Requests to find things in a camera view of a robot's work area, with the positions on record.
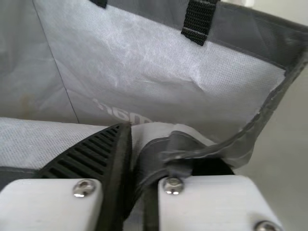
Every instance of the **black strap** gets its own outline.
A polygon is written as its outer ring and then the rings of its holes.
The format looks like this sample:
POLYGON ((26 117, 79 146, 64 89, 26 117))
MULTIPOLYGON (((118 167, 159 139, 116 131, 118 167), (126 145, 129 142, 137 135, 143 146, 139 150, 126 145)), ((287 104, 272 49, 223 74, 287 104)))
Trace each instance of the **black strap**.
POLYGON ((190 0, 181 34, 203 46, 211 27, 218 0, 190 0))
POLYGON ((103 8, 106 8, 107 6, 107 0, 90 0, 90 1, 103 8))

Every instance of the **metal screw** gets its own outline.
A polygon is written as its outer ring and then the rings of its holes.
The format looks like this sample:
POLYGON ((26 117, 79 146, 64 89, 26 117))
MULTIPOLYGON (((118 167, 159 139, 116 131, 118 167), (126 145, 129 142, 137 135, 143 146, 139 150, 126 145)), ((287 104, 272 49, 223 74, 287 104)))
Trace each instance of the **metal screw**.
POLYGON ((73 194, 75 197, 89 196, 95 191, 96 184, 93 180, 81 180, 75 184, 73 194))
POLYGON ((163 184, 164 190, 168 194, 178 195, 184 189, 183 182, 178 178, 167 178, 163 184))
POLYGON ((262 221, 255 227, 255 231, 282 231, 282 229, 271 221, 262 221))

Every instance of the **gray bag trim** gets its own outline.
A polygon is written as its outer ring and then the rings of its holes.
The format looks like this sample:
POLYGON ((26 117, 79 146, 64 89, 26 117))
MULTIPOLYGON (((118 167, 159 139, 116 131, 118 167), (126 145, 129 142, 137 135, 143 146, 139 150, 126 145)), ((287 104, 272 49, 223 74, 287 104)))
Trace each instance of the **gray bag trim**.
POLYGON ((205 158, 214 155, 221 158, 228 158, 228 156, 241 156, 251 153, 258 135, 261 133, 262 129, 277 108, 287 89, 299 76, 307 63, 308 49, 298 58, 297 65, 293 70, 286 72, 285 80, 269 94, 259 113, 243 128, 242 131, 234 135, 232 138, 220 144, 212 145, 196 151, 163 151, 159 154, 160 159, 163 162, 168 163, 179 159, 205 158))
POLYGON ((158 155, 160 152, 165 150, 192 151, 203 148, 205 148, 204 144, 180 131, 174 131, 169 137, 158 138, 147 143, 140 152, 134 169, 136 183, 131 206, 135 204, 143 190, 156 180, 168 175, 188 177, 191 174, 192 169, 181 162, 165 165, 158 155))
POLYGON ((33 169, 0 167, 0 191, 12 181, 32 178, 35 173, 33 169))
POLYGON ((308 45, 308 27, 219 2, 208 39, 286 69, 308 45))
MULTIPOLYGON (((108 4, 182 30, 188 2, 109 0, 108 4)), ((208 40, 286 69, 308 45, 308 27, 219 1, 208 40)))

